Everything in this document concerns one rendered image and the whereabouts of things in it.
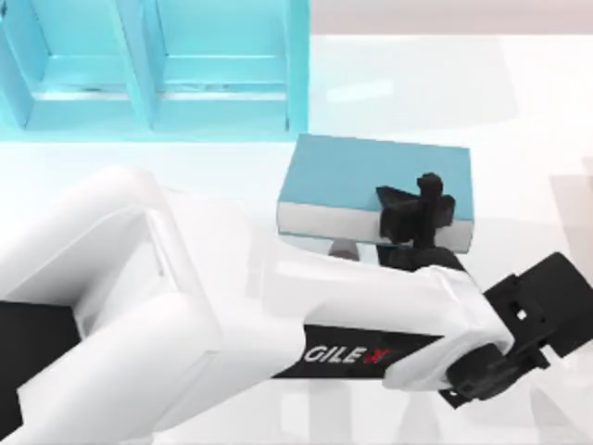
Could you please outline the blue book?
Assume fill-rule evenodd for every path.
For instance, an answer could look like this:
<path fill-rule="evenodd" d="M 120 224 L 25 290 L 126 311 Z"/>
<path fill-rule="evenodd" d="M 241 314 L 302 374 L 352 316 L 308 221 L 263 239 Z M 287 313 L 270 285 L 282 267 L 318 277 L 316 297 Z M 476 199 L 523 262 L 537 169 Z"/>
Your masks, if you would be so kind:
<path fill-rule="evenodd" d="M 276 206 L 282 235 L 384 245 L 379 236 L 382 185 L 418 194 L 426 172 L 441 177 L 456 200 L 453 223 L 436 231 L 440 247 L 469 251 L 473 241 L 472 162 L 469 149 L 346 136 L 302 134 L 290 159 Z"/>

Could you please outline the pale grey rounded box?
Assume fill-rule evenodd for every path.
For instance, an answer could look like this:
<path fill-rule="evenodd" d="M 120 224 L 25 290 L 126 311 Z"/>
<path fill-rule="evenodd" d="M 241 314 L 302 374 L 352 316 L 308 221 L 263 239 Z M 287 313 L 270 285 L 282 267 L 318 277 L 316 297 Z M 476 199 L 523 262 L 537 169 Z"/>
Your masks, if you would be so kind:
<path fill-rule="evenodd" d="M 345 238 L 334 240 L 332 245 L 330 246 L 328 255 L 331 257 L 349 261 L 360 260 L 360 251 L 357 243 L 353 240 Z"/>

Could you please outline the light blue rack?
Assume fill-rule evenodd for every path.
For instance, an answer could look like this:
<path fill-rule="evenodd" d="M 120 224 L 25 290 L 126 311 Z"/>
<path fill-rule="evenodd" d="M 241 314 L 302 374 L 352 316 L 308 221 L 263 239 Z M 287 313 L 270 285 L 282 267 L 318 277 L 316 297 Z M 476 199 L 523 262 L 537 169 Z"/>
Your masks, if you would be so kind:
<path fill-rule="evenodd" d="M 0 141 L 284 141 L 311 0 L 0 0 Z"/>

